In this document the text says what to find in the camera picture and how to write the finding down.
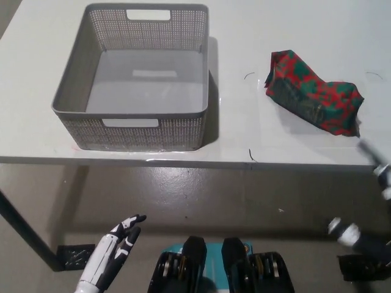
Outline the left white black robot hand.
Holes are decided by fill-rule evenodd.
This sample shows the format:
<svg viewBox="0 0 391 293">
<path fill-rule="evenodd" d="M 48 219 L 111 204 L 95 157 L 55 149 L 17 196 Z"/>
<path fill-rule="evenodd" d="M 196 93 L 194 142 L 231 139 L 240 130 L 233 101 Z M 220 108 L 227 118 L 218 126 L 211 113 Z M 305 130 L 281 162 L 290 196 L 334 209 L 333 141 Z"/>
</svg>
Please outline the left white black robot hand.
<svg viewBox="0 0 391 293">
<path fill-rule="evenodd" d="M 139 214 L 128 217 L 101 238 L 84 268 L 76 292 L 108 290 L 140 235 L 141 228 L 137 224 L 146 218 Z"/>
</svg>

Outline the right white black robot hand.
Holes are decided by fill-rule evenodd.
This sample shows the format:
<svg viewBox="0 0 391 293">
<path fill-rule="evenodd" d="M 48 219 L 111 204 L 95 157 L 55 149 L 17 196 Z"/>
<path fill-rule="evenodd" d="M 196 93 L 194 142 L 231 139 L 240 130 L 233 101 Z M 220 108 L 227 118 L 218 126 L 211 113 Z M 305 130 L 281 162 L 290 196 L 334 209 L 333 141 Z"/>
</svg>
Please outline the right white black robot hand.
<svg viewBox="0 0 391 293">
<path fill-rule="evenodd" d="M 390 208 L 390 163 L 368 142 L 360 140 L 357 146 L 371 161 L 373 173 L 381 188 L 381 195 Z M 390 242 L 381 242 L 364 234 L 355 223 L 347 224 L 336 217 L 328 224 L 327 232 L 340 244 L 351 247 L 354 251 L 370 256 L 387 266 L 390 265 Z"/>
</svg>

